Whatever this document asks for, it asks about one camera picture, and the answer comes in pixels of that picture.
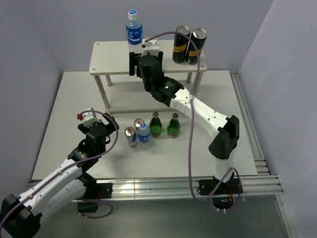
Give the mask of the blue-label water bottle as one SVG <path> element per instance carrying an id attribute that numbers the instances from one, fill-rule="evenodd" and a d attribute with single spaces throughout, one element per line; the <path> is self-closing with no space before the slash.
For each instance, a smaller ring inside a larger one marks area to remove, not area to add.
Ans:
<path id="1" fill-rule="evenodd" d="M 141 123 L 137 129 L 137 137 L 141 143 L 147 143 L 151 139 L 151 131 L 146 123 Z"/>
<path id="2" fill-rule="evenodd" d="M 140 53 L 142 51 L 143 25 L 138 18 L 136 10 L 128 11 L 128 23 L 126 23 L 126 38 L 130 52 Z"/>

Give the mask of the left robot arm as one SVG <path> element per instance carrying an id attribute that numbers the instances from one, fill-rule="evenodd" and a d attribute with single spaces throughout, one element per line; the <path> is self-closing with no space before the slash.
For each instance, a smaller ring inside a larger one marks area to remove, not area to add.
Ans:
<path id="1" fill-rule="evenodd" d="M 87 109 L 77 118 L 85 134 L 62 164 L 49 176 L 19 196 L 7 196 L 1 206 L 0 227 L 13 238 L 32 238 L 47 218 L 74 199 L 97 195 L 96 180 L 87 173 L 109 150 L 110 135 L 118 132 L 115 118 L 107 113 L 104 124 L 97 111 Z"/>

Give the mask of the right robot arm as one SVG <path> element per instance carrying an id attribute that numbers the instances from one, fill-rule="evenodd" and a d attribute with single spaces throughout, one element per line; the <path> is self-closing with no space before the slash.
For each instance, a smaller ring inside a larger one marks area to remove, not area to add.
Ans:
<path id="1" fill-rule="evenodd" d="M 162 57 L 162 52 L 157 56 L 130 52 L 129 75 L 140 77 L 155 100 L 187 115 L 212 137 L 208 150 L 216 158 L 213 192 L 231 194 L 237 174 L 233 169 L 233 153 L 240 137 L 239 119 L 211 109 L 181 83 L 165 76 Z"/>

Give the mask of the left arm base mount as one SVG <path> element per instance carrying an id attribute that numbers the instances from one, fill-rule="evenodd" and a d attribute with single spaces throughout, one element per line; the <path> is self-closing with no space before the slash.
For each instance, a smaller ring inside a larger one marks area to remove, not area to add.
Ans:
<path id="1" fill-rule="evenodd" d="M 87 187 L 84 195 L 77 202 L 79 213 L 95 213 L 99 208 L 97 201 L 111 198 L 113 183 L 95 183 Z"/>

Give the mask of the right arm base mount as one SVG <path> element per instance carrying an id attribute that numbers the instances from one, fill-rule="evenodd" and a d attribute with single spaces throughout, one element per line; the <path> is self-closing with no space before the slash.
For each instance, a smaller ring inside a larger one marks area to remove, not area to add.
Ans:
<path id="1" fill-rule="evenodd" d="M 201 179 L 199 180 L 199 188 L 197 189 L 198 194 L 201 196 L 209 195 L 219 180 L 212 179 Z M 231 176 L 228 182 L 221 183 L 218 189 L 214 192 L 214 195 L 220 195 L 220 197 L 213 197 L 212 202 L 216 209 L 227 210 L 234 205 L 233 195 L 241 195 L 243 193 L 242 185 L 239 182 L 238 178 L 234 178 L 234 175 Z"/>

